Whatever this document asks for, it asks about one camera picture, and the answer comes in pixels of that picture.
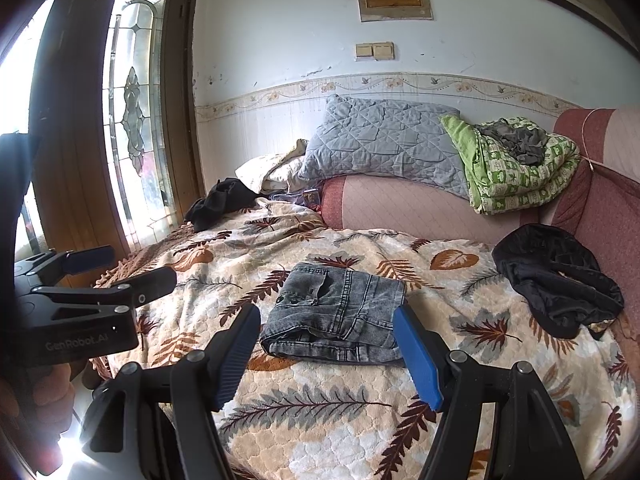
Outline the person left hand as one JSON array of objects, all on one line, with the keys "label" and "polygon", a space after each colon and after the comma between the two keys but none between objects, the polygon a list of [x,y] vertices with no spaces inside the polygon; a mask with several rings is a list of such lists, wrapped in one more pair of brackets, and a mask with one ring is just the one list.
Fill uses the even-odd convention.
[{"label": "person left hand", "polygon": [[[53,434],[55,442],[45,444],[38,451],[40,460],[48,469],[55,470],[62,464],[58,438],[70,429],[75,402],[75,388],[70,380],[70,364],[56,364],[47,376],[32,387],[32,400],[36,404],[36,415],[46,434]],[[17,417],[20,407],[8,382],[1,379],[1,415]]]}]

